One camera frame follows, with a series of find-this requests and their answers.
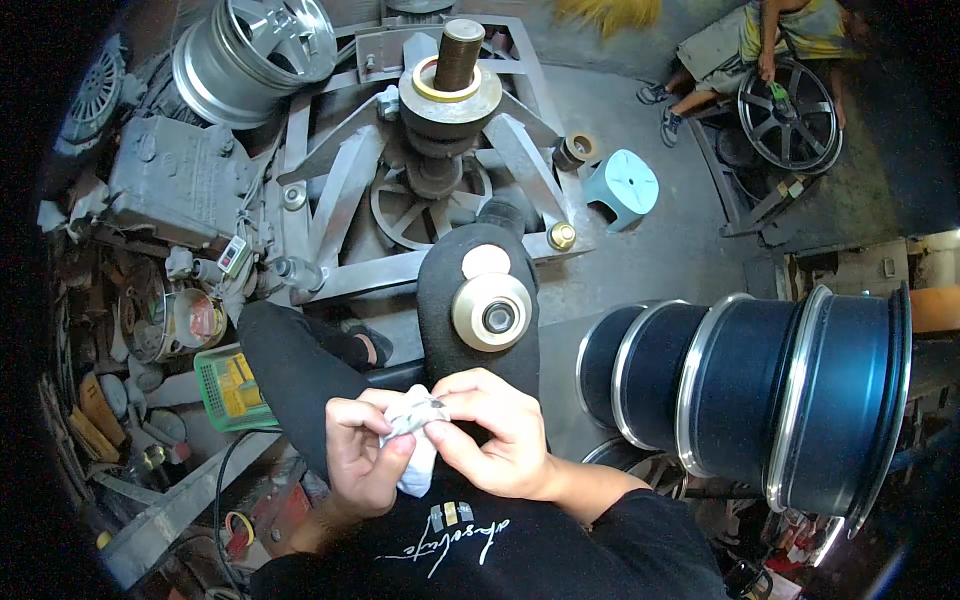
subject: sneaker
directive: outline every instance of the sneaker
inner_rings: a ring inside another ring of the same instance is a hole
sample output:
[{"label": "sneaker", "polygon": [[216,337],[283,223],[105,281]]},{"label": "sneaker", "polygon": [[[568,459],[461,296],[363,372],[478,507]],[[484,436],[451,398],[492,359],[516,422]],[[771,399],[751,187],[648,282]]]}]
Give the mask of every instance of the sneaker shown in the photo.
[{"label": "sneaker", "polygon": [[659,104],[670,97],[670,92],[660,84],[648,85],[636,93],[636,98],[645,105]]},{"label": "sneaker", "polygon": [[660,123],[660,138],[667,148],[673,148],[677,145],[677,129],[684,121],[684,118],[679,114],[670,112],[671,108],[665,107],[663,109],[663,120]]}]

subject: green plastic basket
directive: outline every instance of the green plastic basket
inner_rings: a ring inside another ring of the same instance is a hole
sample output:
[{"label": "green plastic basket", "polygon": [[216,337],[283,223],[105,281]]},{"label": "green plastic basket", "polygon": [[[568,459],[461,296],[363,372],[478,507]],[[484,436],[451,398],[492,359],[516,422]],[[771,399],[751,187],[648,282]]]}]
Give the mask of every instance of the green plastic basket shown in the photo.
[{"label": "green plastic basket", "polygon": [[193,358],[193,370],[200,380],[200,393],[204,397],[206,415],[213,427],[220,432],[270,427],[277,425],[274,413],[266,404],[254,406],[246,415],[231,417],[220,393],[221,374],[227,372],[227,361],[241,352],[239,344],[230,344],[213,350],[198,352]]}]

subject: yellow broom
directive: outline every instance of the yellow broom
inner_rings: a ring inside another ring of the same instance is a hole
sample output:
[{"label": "yellow broom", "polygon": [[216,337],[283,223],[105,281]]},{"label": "yellow broom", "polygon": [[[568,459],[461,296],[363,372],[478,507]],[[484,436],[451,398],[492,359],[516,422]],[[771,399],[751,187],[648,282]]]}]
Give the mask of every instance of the yellow broom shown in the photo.
[{"label": "yellow broom", "polygon": [[660,0],[554,0],[554,4],[558,19],[592,22],[604,39],[625,27],[650,27],[660,17]]}]

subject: shirt logo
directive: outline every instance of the shirt logo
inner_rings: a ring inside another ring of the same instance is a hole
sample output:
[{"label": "shirt logo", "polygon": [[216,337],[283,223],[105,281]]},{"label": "shirt logo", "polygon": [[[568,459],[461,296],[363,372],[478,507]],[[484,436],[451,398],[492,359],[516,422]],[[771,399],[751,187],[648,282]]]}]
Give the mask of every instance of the shirt logo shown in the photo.
[{"label": "shirt logo", "polygon": [[[477,560],[478,564],[483,565],[487,559],[488,550],[493,546],[493,537],[509,525],[510,520],[505,518],[500,522],[495,520],[491,521],[489,527],[477,527],[473,522],[473,509],[471,509],[470,505],[466,502],[435,504],[430,507],[430,514],[426,518],[423,526],[423,534],[420,536],[420,541],[417,545],[407,546],[399,555],[381,555],[375,557],[374,560],[409,560],[415,563],[417,559],[440,552],[440,556],[436,558],[436,562],[433,563],[433,567],[430,569],[430,572],[427,573],[426,578],[430,579],[437,571],[440,563],[446,558],[446,553],[449,551],[450,545],[460,540],[472,538],[474,535],[482,535],[487,539],[487,543],[485,543],[480,550],[480,556]],[[443,535],[440,536],[438,540],[427,541],[427,536],[431,533],[431,529],[435,536],[441,532],[443,532]]]}]

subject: green tool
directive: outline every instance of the green tool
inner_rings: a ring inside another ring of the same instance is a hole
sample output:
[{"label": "green tool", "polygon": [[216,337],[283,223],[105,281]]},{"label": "green tool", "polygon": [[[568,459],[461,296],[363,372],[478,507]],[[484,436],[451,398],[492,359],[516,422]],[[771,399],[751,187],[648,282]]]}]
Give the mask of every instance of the green tool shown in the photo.
[{"label": "green tool", "polygon": [[796,112],[793,109],[793,103],[790,102],[790,94],[786,92],[786,88],[777,82],[770,82],[767,84],[770,87],[770,94],[774,99],[774,108],[787,118],[792,118],[796,115]]}]

